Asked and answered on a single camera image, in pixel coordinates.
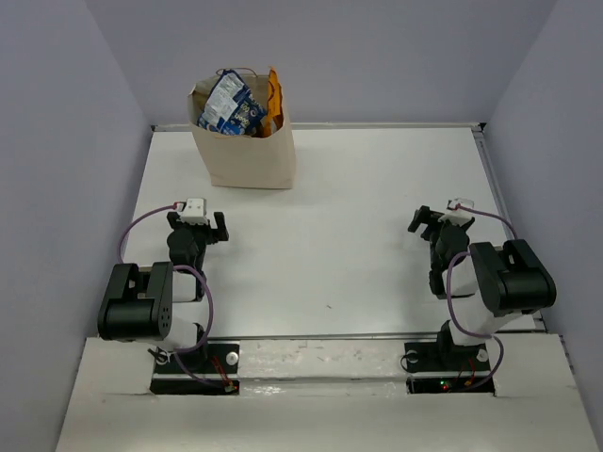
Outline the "beige paper bag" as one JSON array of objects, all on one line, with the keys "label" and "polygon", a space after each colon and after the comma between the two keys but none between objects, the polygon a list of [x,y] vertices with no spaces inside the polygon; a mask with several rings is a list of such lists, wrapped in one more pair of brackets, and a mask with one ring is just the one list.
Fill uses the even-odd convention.
[{"label": "beige paper bag", "polygon": [[267,74],[249,68],[219,69],[216,74],[197,82],[187,97],[188,121],[199,154],[213,186],[260,189],[290,189],[296,175],[296,154],[291,121],[283,93],[284,124],[270,137],[263,137],[263,127],[256,136],[226,136],[209,132],[197,125],[209,91],[223,70],[238,72],[252,89],[253,97],[265,109],[268,100]]}]

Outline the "orange snack packet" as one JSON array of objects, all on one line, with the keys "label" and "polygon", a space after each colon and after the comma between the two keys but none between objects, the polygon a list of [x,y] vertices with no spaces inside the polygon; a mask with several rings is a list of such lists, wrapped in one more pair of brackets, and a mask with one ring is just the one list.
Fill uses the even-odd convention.
[{"label": "orange snack packet", "polygon": [[270,137],[281,129],[284,124],[282,87],[278,74],[273,67],[269,70],[268,83],[267,115],[263,128],[263,137]]}]

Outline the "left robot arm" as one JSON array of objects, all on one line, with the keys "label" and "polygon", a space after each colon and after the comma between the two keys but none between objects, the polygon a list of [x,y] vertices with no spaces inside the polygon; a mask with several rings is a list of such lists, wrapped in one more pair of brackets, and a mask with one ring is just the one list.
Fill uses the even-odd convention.
[{"label": "left robot arm", "polygon": [[[192,219],[175,210],[167,214],[171,233],[167,238],[169,259],[141,268],[119,263],[111,271],[97,317],[101,339],[122,343],[140,342],[154,346],[157,363],[175,363],[186,373],[203,369],[209,358],[208,333],[213,326],[215,306],[203,272],[206,249],[229,240],[225,215],[214,220]],[[174,278],[192,281],[185,302],[206,301],[207,324],[179,319],[173,313]]]}]

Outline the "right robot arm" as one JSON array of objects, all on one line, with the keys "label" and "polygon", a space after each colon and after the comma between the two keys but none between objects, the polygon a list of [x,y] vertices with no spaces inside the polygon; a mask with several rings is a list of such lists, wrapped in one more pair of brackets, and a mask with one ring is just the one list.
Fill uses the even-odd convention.
[{"label": "right robot arm", "polygon": [[471,241],[479,215],[472,203],[451,200],[444,212],[419,207],[408,226],[430,246],[429,287],[449,315],[433,341],[405,345],[400,363],[411,374],[489,369],[487,341],[556,301],[556,284],[526,240]]}]

